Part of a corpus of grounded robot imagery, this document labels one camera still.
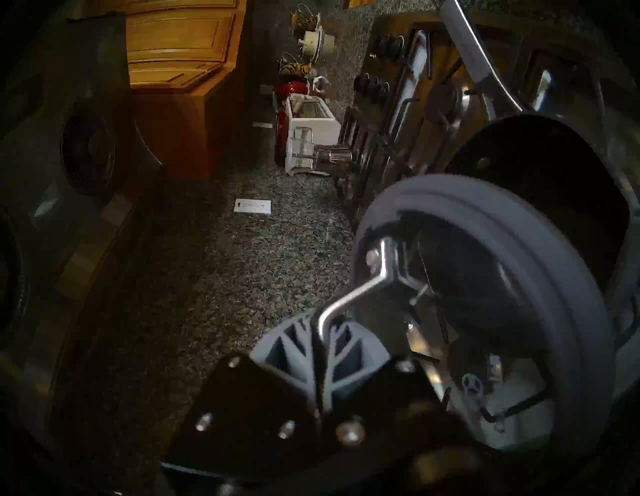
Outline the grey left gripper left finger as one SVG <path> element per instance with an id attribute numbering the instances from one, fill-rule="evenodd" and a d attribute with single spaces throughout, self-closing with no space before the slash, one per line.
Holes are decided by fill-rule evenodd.
<path id="1" fill-rule="evenodd" d="M 314 310 L 213 369 L 162 456 L 168 481 L 275 481 L 321 461 Z"/>

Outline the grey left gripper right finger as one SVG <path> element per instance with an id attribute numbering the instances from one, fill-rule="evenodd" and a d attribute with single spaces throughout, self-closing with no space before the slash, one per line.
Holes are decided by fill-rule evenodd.
<path id="1" fill-rule="evenodd" d="M 338 320 L 324 391 L 321 481 L 475 481 L 476 446 L 412 356 L 390 356 L 359 323 Z"/>

